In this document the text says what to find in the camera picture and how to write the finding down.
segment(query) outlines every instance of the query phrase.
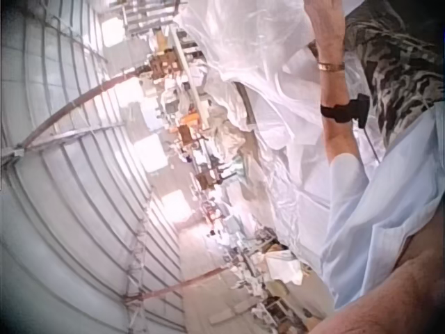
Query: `gold bracelet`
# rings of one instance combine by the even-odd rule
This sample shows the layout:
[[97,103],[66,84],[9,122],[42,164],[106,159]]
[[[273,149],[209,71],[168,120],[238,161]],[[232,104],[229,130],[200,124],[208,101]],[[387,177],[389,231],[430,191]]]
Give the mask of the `gold bracelet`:
[[325,72],[340,72],[345,70],[345,63],[341,64],[329,64],[329,63],[318,63],[318,69]]

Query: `black wristband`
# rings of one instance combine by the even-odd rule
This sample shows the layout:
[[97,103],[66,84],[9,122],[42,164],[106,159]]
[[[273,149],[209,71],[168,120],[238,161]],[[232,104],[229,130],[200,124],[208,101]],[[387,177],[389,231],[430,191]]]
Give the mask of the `black wristband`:
[[347,123],[351,120],[358,120],[359,128],[363,129],[368,120],[369,97],[359,94],[356,100],[351,100],[345,106],[335,105],[333,108],[320,106],[321,115],[326,118],[333,118],[337,123]]

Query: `hand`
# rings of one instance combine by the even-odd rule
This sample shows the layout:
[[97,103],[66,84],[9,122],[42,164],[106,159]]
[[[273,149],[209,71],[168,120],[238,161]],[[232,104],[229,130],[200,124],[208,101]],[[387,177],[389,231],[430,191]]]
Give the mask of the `hand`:
[[341,0],[305,0],[322,63],[343,62],[345,17]]

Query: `skin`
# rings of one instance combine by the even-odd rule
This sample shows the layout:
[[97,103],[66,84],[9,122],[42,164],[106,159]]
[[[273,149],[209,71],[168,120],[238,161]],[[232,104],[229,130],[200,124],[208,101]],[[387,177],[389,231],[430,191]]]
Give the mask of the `skin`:
[[[305,10],[314,28],[319,61],[341,64],[345,35],[341,0],[305,0]],[[323,106],[349,103],[344,71],[321,71],[320,80]],[[360,158],[351,122],[338,124],[324,118],[323,131],[329,162],[341,153]],[[442,207],[413,236],[393,273],[379,287],[323,321],[311,333],[425,333],[445,304]]]

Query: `light blue shirt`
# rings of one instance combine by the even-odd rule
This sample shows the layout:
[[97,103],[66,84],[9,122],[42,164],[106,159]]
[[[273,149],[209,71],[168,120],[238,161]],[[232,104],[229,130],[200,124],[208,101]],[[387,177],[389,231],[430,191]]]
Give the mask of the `light blue shirt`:
[[445,190],[444,103],[423,113],[387,150],[371,181],[340,154],[330,165],[324,282],[342,308],[392,272],[406,239],[434,215]]

